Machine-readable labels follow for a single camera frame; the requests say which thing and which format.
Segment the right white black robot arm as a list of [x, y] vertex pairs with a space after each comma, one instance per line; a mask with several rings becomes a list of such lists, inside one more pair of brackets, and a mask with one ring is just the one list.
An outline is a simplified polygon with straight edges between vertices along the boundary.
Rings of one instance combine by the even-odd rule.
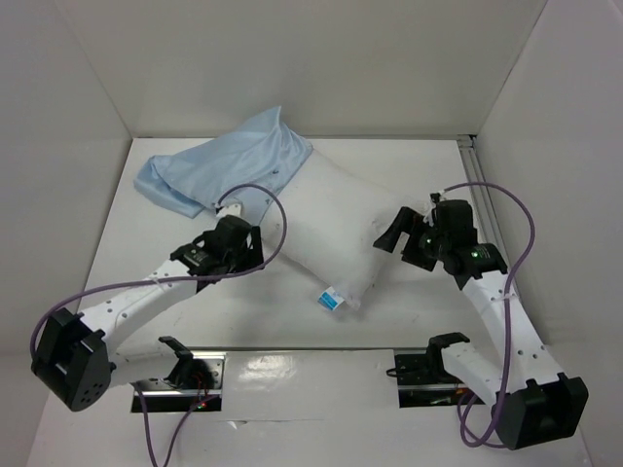
[[490, 409], [493, 431], [507, 449], [571, 437], [588, 388], [581, 377], [568, 377], [547, 350], [499, 250], [480, 242], [471, 205], [439, 200], [427, 215], [403, 206], [374, 246], [392, 252], [402, 235], [402, 261], [428, 271], [442, 265], [478, 312], [502, 362], [493, 365], [462, 333], [439, 335], [426, 349], [428, 376], [462, 382]]

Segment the white pillow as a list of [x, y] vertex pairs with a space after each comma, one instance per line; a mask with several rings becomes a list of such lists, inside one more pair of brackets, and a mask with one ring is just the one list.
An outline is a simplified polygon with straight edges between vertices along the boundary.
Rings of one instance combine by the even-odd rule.
[[265, 244], [309, 270], [353, 309], [359, 309], [389, 256], [373, 246], [408, 206], [419, 200], [358, 178], [314, 150], [281, 191], [287, 222], [264, 192], [240, 189], [230, 202], [242, 206], [242, 218], [260, 228]]

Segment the light blue pillowcase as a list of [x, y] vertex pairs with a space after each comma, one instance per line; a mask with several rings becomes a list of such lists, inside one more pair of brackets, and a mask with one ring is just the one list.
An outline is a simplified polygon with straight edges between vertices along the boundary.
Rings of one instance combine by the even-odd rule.
[[242, 204], [244, 219], [259, 224], [273, 200], [247, 188], [256, 184], [278, 195], [312, 153], [312, 144], [291, 130], [279, 106], [248, 119], [233, 131], [172, 156], [155, 155], [140, 168], [134, 188], [157, 206], [197, 217], [216, 211], [220, 197]]

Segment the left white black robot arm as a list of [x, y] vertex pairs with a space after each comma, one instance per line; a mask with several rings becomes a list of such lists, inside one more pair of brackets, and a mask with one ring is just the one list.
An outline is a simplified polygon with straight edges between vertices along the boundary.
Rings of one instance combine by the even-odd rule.
[[77, 313], [64, 305], [38, 326], [31, 371], [72, 412], [92, 406], [111, 387], [159, 378], [171, 388], [192, 376], [192, 352], [171, 336], [128, 355], [120, 347], [159, 314], [208, 285], [262, 268], [260, 229], [227, 215], [211, 231], [174, 250], [150, 275], [100, 305]]

